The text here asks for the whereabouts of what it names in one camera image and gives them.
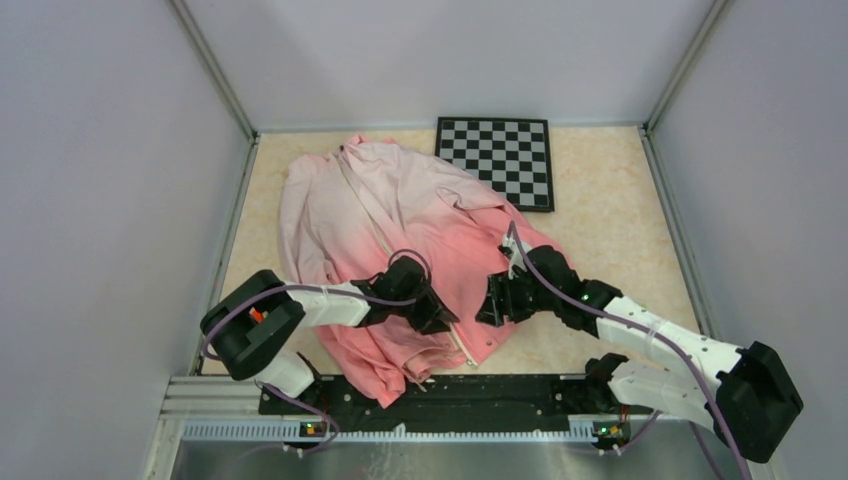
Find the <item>black and white checkerboard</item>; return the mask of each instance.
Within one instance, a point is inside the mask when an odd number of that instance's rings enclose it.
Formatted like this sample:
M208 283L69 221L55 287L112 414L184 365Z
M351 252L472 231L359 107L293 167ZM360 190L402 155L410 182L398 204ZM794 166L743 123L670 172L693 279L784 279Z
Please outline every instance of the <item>black and white checkerboard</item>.
M436 156L475 175L519 210L554 210L546 120L441 117Z

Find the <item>pink jacket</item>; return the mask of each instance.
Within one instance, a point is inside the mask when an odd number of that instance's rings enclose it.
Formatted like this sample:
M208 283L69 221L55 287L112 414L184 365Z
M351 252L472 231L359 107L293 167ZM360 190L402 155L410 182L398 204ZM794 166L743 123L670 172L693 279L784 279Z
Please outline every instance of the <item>pink jacket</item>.
M347 379L383 407L434 367L485 360L515 330L477 323L487 277L507 268L498 251L510 220L533 246L556 244L533 230L499 194L436 157L394 143L350 139L337 153L289 167L280 206L280 258L300 283L334 284L386 269L411 248L432 268L432 285L458 318L453 332L421 335L405 319L315 333Z

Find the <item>white wall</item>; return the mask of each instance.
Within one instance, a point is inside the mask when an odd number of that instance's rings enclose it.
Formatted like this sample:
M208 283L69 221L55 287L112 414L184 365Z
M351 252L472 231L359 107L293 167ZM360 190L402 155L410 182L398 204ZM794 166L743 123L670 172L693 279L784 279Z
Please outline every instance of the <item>white wall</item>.
M141 474L245 153L163 0L0 5L0 478Z
M793 478L848 445L848 3L736 2L658 133L724 335L775 347L806 409Z
M711 0L188 0L259 129L641 123Z

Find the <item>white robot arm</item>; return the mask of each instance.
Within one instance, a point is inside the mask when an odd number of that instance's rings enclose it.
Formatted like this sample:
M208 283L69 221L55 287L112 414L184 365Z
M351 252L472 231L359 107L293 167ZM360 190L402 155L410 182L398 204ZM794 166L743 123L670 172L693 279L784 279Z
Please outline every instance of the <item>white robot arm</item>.
M766 462L803 409L780 358L755 342L744 349L691 332L597 280L581 280L550 246L532 248L511 228L501 245L510 268L488 279L477 321L520 323L554 312L565 326L643 353L664 368L607 354L587 364L609 403L641 405L692 421L732 440L746 459ZM429 272L400 257L369 280L317 286L283 283L270 270L251 277L201 322L235 380L253 379L297 398L318 379L283 345L298 326L363 327L388 315L422 334L449 330L456 317L430 286Z

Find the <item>purple cable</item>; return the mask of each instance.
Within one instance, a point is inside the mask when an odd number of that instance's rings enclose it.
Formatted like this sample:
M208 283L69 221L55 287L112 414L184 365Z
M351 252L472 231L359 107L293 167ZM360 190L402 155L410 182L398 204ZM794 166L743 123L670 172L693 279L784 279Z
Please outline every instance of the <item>purple cable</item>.
M269 392L271 392L274 395L280 397L281 399L291 403L292 405L294 405L296 407L300 407L300 408L306 410L309 413L313 413L315 415L318 415L319 417L321 417L321 419L324 420L324 422L327 423L327 425L331 425L333 427L333 434L330 435L330 438L328 438L327 440L324 440L323 442L319 443L318 445L315 445L314 447L310 448L309 450L304 450L303 451L304 455L311 455L313 453L318 453L321 450L326 449L328 446L330 446L330 442L335 440L336 437L339 436L339 433L341 433L342 429L341 429L341 427L339 427L339 424L336 422L336 420L333 417L327 415L326 413L322 412L321 410L318 410L317 408L313 407L312 405L309 405L307 403L303 403L296 398L292 398L292 397L286 395L285 393L282 392L282 390L280 390L279 388L277 388L273 385L264 383L264 384L262 384L262 386L265 387L265 389L268 390Z
M218 335L218 333L220 333L221 330L223 330L224 327L226 327L227 324L230 323L236 317L236 315L238 315L241 312L252 307L253 305L256 304L256 302L259 302L260 300L268 298L272 295L276 295L278 293L286 292L286 291L289 291L289 290L302 290L302 291L306 291L306 292L317 292L317 293L322 293L322 292L326 291L327 293L332 294L332 295L340 295L342 297L358 298L360 300L365 300L365 301L377 303L377 304L380 304L380 305L386 305L388 307L405 307L407 305L412 305L416 301L416 299L414 299L414 298L410 299L410 300L400 300L400 301L383 300L383 299L376 298L376 297L369 297L368 295L363 295L361 293L348 292L347 290L339 290L337 288L323 288L323 287L318 287L318 286L315 286L315 285L281 285L279 287L270 288L270 289L265 290L264 292L262 292L258 295L254 295L254 296L250 297L249 299L247 299L247 301L245 301L244 303L242 303L238 307L234 308L230 313L228 313L226 316L224 316L224 318L222 318L221 321L218 322L214 327L212 327L212 330L209 330L209 333L206 334L206 338L203 340L203 346L201 347L202 352L203 352L203 356L205 356L207 358L211 358L212 360L220 360L220 357L218 357L217 355L215 355L214 353L209 351L209 345L212 343L212 340L215 339L215 337Z
M716 478L718 478L718 480L726 480L724 475L721 473L721 469L718 468L715 458L713 458L710 454L710 450L707 448L706 442L704 442L704 437L702 437L701 432L698 431L698 426L695 425L695 422L689 422L689 428L691 428L692 433L695 434L695 439L698 440L698 445L701 446L701 451L704 452L704 456L707 457L707 463L710 464L710 468L713 469L713 473Z
M597 317L603 317L614 322L618 322L622 325L625 325L630 328L635 328L640 332L649 333L651 330L648 327L640 325L636 322L627 320L626 318L619 317L618 315L612 315L603 310L598 310L597 308L592 308L588 305L584 305L579 301L569 297L568 295L560 292L555 286L551 284L545 277L542 276L541 273L536 269L536 266L527 258L527 252L524 251L524 247L521 245L521 238L518 236L518 228L515 226L515 222L512 221L509 224L509 230L507 234L512 236L515 239L516 246L518 247L518 252L521 254L521 258L524 260L524 265L527 267L533 275L539 280L539 282L545 286L548 290L550 290L554 295L558 296L562 300L564 300L569 305L572 305L576 308L583 310L584 312L591 313ZM727 440L727 446L730 448L731 453L733 453L733 458L736 460L736 464L739 467L739 472L742 474L742 478L744 480L752 480L751 479L751 471L748 469L748 464L745 461L745 458L742 457L742 453L739 452L739 446L736 444L736 440L733 438L733 435L730 432L730 427L727 425L727 420L725 420L724 415L721 414L721 410L718 408L718 404L715 401L715 397L713 397L712 392L710 392L710 387L707 385L707 381L704 379L704 376L701 375L701 372L698 371L698 367L692 362L686 352L683 351L680 346L674 343L670 338L665 335L656 332L654 338L666 344L674 353L676 353L686 367L692 372L692 376L695 377L695 381L698 383L698 386L701 388L701 391L704 393L704 396L707 399L707 404L709 404L710 411L713 414L716 422L718 423L719 429L724 434L724 438Z
M282 390L280 390L279 388L277 388L273 385L270 385L268 383L263 383L262 386L265 387L265 389L267 389L273 395L276 395L277 397L279 397L281 400L285 400L286 402L289 402L290 404L292 404L296 407L300 407L300 408L306 410L309 413L312 413L312 414L315 414L315 415L321 417L321 419L328 426L333 427L333 434L330 435L330 438L324 440L323 442L319 443L318 445L315 445L312 448L309 448L307 450L303 450L304 456L305 455L311 455L313 453L318 453L321 450L326 449L327 447L330 446L330 442L335 440L336 437L339 436L339 433L341 433L342 429L333 417L327 415L326 413L322 412L321 410L318 410L317 408L313 407L312 405L303 403L300 400L297 400L295 398L292 398L292 397L286 395L285 393L282 392ZM238 457L236 457L235 460L230 462L229 465L226 466L226 468L222 469L213 478L218 478L219 476L222 477L224 474L229 472L230 469L233 468L233 466L235 466L237 463L239 463L240 461L244 460L245 458L247 458L251 455L254 455L254 454L259 453L259 452L264 451L264 450L277 450L277 449L282 449L283 451L288 451L288 450L297 451L297 449L289 447L285 443L265 443L265 444L253 447L250 450L248 450L248 451L242 453L241 455L239 455Z

